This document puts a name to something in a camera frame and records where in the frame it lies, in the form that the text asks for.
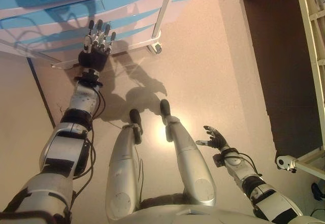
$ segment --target plastic drawer unit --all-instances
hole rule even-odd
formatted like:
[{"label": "plastic drawer unit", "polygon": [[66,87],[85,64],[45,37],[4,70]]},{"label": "plastic drawer unit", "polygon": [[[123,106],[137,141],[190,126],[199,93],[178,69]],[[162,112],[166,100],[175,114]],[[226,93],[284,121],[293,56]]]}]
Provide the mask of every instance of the plastic drawer unit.
[{"label": "plastic drawer unit", "polygon": [[158,41],[160,26],[176,19],[184,0],[0,0],[0,50],[76,62],[88,23],[102,19],[117,33],[114,53]]}]

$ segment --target blue drawer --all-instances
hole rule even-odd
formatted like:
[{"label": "blue drawer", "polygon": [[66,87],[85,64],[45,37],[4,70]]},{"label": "blue drawer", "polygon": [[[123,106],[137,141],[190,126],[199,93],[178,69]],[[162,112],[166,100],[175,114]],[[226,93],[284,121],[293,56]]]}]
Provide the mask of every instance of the blue drawer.
[{"label": "blue drawer", "polygon": [[59,7],[39,10],[0,20],[0,29],[37,26],[49,23],[67,22],[98,13],[107,12],[138,0],[87,0]]},{"label": "blue drawer", "polygon": [[[136,23],[140,21],[141,19],[144,19],[154,13],[157,13],[160,9],[151,10],[145,13],[136,14],[130,17],[123,17],[120,19],[109,21],[108,23],[111,26],[111,29],[117,29],[123,26],[127,26],[131,23]],[[83,38],[86,33],[88,33],[89,29],[87,27],[82,28],[76,28],[72,30],[62,31],[57,34],[52,34],[48,36],[40,36],[38,38],[28,39],[17,42],[18,44],[33,44],[33,43],[48,43],[48,42],[56,42],[56,41],[62,41],[62,40],[69,40],[69,39],[75,39],[75,38]],[[117,33],[117,39],[123,37],[127,37],[128,35],[132,35],[132,30],[129,32],[126,32],[125,34]]]}]

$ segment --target black glove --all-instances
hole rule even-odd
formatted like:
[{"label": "black glove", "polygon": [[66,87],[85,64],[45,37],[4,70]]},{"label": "black glove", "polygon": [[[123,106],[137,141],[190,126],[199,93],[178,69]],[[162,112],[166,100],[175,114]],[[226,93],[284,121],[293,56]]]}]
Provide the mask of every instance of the black glove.
[{"label": "black glove", "polygon": [[78,56],[79,65],[84,68],[91,68],[101,72],[107,61],[108,54],[101,51],[98,47],[94,46],[91,53],[81,51]]},{"label": "black glove", "polygon": [[217,148],[221,150],[225,146],[228,146],[226,139],[219,133],[219,131],[211,126],[204,126],[204,129],[207,130],[207,134],[211,135],[210,141],[197,141],[197,144],[207,145],[212,148]]}]

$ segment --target metal leg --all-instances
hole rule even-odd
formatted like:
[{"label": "metal leg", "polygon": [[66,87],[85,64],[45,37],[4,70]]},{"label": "metal leg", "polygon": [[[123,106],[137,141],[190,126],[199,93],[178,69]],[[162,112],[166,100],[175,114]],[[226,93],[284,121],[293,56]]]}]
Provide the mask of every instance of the metal leg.
[{"label": "metal leg", "polygon": [[139,164],[135,151],[135,132],[138,124],[123,127],[109,165],[106,188],[106,214],[109,220],[118,220],[139,208]]},{"label": "metal leg", "polygon": [[175,144],[178,170],[191,204],[215,206],[216,187],[194,140],[174,116],[165,117],[167,139]]}]

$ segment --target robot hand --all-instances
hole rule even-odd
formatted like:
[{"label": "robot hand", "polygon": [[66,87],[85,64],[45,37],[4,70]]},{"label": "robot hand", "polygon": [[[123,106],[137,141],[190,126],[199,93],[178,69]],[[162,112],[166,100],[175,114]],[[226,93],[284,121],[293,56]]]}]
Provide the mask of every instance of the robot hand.
[{"label": "robot hand", "polygon": [[112,44],[116,38],[116,33],[113,32],[109,42],[106,38],[111,29],[107,24],[105,31],[102,31],[103,21],[98,20],[96,24],[97,31],[92,34],[94,21],[89,22],[89,33],[85,36],[83,42],[83,51],[78,56],[79,64],[85,68],[95,69],[101,72],[104,69],[107,57],[109,56]]},{"label": "robot hand", "polygon": [[210,137],[211,140],[210,141],[198,140],[196,141],[196,144],[217,148],[220,151],[225,146],[228,146],[226,139],[221,135],[221,133],[217,129],[211,126],[204,126],[204,129],[207,130],[207,134],[211,135]]}]

